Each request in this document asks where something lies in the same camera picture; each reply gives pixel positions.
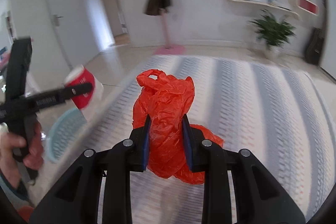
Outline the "grey green sleeve forearm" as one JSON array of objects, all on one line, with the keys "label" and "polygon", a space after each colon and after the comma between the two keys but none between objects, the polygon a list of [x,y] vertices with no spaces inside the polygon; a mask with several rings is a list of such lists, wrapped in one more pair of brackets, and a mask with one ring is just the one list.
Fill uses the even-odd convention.
[{"label": "grey green sleeve forearm", "polygon": [[28,191],[22,180],[20,180],[19,185],[16,188],[14,188],[1,172],[0,184],[8,200],[11,202],[11,204],[15,209],[18,210],[21,207],[31,205],[28,196]]}]

